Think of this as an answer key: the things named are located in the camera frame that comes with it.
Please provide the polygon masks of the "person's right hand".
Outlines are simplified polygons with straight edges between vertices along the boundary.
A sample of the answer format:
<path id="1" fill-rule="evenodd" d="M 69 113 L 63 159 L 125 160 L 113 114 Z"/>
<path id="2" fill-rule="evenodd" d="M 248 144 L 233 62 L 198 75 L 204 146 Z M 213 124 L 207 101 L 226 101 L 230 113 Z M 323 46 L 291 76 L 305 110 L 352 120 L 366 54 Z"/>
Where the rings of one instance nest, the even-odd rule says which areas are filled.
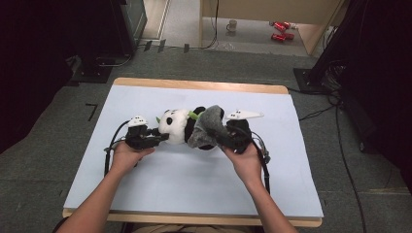
<path id="1" fill-rule="evenodd" d="M 235 153 L 227 147 L 223 147 L 223 152 L 232 162 L 236 174 L 244 185 L 262 184 L 258 151 L 253 144 L 249 144 L 242 154 Z"/>

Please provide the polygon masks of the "person's left hand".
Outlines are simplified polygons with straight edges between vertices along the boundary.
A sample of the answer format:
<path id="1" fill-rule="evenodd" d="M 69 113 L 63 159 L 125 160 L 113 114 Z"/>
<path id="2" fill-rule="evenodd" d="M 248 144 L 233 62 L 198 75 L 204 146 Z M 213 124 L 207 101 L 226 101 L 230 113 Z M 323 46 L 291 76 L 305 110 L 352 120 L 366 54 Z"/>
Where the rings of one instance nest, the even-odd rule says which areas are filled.
<path id="1" fill-rule="evenodd" d="M 131 148 L 126 142 L 118 143 L 114 151 L 113 162 L 109 174 L 123 177 L 134 168 L 144 156 L 149 155 L 154 151 L 154 148 L 136 150 Z"/>

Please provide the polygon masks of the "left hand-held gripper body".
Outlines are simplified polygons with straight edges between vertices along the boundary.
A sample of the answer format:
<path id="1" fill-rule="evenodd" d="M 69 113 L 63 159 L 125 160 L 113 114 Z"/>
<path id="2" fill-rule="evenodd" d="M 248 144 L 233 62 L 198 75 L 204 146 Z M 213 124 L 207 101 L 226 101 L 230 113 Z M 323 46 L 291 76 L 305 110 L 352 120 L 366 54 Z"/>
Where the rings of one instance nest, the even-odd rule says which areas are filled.
<path id="1" fill-rule="evenodd" d="M 151 130 L 148 128 L 148 122 L 145 118 L 135 116 L 127 123 L 127 127 L 125 141 L 131 148 L 143 150 L 155 146 L 154 139 L 149 138 Z"/>

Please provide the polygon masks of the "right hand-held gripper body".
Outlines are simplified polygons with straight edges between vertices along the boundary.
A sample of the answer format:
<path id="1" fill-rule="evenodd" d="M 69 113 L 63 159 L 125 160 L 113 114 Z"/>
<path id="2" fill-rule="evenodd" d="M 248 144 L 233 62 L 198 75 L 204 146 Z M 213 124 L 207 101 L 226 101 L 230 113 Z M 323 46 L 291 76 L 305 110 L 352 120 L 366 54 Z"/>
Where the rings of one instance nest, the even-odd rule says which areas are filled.
<path id="1" fill-rule="evenodd" d="M 230 147 L 236 153 L 243 153 L 252 141 L 252 131 L 248 119 L 257 117 L 263 117 L 263 113 L 236 110 L 226 115 L 226 128 L 229 132 Z"/>

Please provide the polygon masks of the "panda plush toy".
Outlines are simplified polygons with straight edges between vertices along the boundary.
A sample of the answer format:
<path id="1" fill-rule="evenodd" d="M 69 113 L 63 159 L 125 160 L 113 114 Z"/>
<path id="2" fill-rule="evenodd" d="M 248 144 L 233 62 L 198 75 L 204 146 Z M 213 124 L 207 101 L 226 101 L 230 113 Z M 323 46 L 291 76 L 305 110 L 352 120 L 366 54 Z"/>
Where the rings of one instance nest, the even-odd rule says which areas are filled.
<path id="1" fill-rule="evenodd" d="M 166 141 L 168 144 L 186 143 L 188 145 L 188 139 L 193 131 L 194 124 L 206 109 L 205 107 L 197 107 L 194 110 L 168 110 L 157 120 L 158 131 L 161 134 L 169 134 L 169 139 Z"/>

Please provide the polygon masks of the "black stand base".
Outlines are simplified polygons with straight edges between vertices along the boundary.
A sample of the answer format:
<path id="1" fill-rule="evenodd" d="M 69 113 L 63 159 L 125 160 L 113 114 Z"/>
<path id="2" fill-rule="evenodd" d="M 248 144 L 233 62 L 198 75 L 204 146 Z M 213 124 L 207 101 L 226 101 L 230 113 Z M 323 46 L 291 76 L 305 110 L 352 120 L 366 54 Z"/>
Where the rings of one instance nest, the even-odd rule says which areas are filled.
<path id="1" fill-rule="evenodd" d="M 76 69 L 71 81 L 76 83 L 106 83 L 110 77 L 112 66 L 111 59 L 98 57 L 81 57 L 81 63 Z"/>

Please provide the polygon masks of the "grey cloth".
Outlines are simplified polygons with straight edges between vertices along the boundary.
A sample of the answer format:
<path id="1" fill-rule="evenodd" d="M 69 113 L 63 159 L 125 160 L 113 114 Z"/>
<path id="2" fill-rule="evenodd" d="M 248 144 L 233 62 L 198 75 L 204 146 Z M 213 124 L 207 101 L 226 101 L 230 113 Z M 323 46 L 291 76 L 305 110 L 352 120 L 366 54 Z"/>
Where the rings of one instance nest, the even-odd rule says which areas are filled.
<path id="1" fill-rule="evenodd" d="M 211 150 L 218 145 L 217 136 L 224 136 L 228 133 L 223 126 L 224 110 L 214 105 L 207 108 L 200 114 L 193 131 L 188 139 L 190 148 L 201 150 Z"/>

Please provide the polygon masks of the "light wooden desk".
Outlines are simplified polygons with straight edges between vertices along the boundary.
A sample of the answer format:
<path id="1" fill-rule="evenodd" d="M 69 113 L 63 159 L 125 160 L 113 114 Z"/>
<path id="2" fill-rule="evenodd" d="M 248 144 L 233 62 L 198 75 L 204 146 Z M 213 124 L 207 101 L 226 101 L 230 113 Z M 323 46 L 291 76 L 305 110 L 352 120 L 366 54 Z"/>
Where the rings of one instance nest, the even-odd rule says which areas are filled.
<path id="1" fill-rule="evenodd" d="M 201 17 L 296 23 L 303 45 L 313 54 L 327 28 L 338 25 L 350 0 L 199 0 Z"/>

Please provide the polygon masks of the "dark curtain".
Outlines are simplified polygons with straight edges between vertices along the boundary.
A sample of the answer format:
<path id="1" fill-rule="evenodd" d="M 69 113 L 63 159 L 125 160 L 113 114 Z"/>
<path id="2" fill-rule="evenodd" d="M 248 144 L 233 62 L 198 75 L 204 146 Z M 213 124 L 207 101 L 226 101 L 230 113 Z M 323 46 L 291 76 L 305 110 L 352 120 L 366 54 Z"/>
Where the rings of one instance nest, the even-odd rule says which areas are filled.
<path id="1" fill-rule="evenodd" d="M 412 0 L 366 0 L 343 89 L 371 124 L 364 140 L 395 165 L 412 194 Z"/>
<path id="2" fill-rule="evenodd" d="M 0 153 L 28 135 L 72 77 L 92 61 L 86 26 L 105 0 L 0 0 Z"/>

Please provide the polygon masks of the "black metal stand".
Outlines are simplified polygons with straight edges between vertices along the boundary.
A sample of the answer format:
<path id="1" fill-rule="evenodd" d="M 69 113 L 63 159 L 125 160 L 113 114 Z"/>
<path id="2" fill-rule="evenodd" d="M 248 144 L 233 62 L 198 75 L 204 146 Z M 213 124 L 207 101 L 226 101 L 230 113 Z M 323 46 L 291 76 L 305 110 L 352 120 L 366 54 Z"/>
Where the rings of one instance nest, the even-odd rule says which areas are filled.
<path id="1" fill-rule="evenodd" d="M 325 94 L 330 92 L 327 86 L 328 70 L 334 64 L 342 63 L 347 53 L 339 45 L 344 38 L 344 30 L 351 20 L 353 6 L 357 0 L 326 0 L 315 16 L 315 24 L 298 24 L 298 32 L 309 55 L 317 54 L 318 60 L 310 69 L 294 68 L 293 74 L 298 85 L 298 92 Z"/>

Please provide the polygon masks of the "black cabinet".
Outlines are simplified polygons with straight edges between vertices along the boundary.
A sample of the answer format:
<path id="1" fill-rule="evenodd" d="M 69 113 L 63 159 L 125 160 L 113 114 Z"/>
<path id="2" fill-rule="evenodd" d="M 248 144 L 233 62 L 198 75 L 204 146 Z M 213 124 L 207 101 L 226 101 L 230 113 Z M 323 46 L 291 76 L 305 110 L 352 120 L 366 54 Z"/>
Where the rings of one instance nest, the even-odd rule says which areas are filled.
<path id="1" fill-rule="evenodd" d="M 132 55 L 138 47 L 148 18 L 143 0 L 111 0 L 120 37 L 121 53 Z"/>

